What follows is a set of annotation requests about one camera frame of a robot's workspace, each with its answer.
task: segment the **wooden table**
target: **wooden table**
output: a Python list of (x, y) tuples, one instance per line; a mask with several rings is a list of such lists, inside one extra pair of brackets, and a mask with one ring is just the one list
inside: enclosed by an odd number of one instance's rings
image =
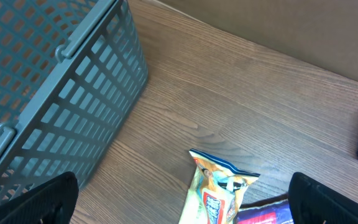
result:
[(177, 223), (192, 147), (259, 172), (244, 203), (303, 172), (358, 202), (358, 83), (189, 19), (130, 1), (149, 83), (73, 223)]

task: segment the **purple package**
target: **purple package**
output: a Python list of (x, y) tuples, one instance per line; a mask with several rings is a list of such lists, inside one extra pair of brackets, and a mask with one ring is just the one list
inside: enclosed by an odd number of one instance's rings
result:
[(293, 224), (288, 200), (240, 209), (237, 224)]

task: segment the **plastic basket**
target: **plastic basket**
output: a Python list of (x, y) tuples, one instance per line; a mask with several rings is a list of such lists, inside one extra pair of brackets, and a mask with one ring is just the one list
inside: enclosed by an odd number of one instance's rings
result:
[(0, 204), (66, 171), (83, 187), (146, 80), (126, 0), (0, 0)]

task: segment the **plastic food package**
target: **plastic food package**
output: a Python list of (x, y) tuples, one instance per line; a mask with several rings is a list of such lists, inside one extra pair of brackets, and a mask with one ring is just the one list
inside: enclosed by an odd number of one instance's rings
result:
[(237, 224), (293, 224), (288, 200), (239, 210)]
[(259, 178), (230, 162), (190, 149), (197, 169), (179, 224), (232, 224), (248, 186)]

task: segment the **gray plastic basket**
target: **gray plastic basket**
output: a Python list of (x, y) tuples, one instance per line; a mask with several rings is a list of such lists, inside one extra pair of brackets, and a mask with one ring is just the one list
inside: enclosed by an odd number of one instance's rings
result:
[(126, 0), (0, 0), (0, 204), (84, 186), (146, 80)]

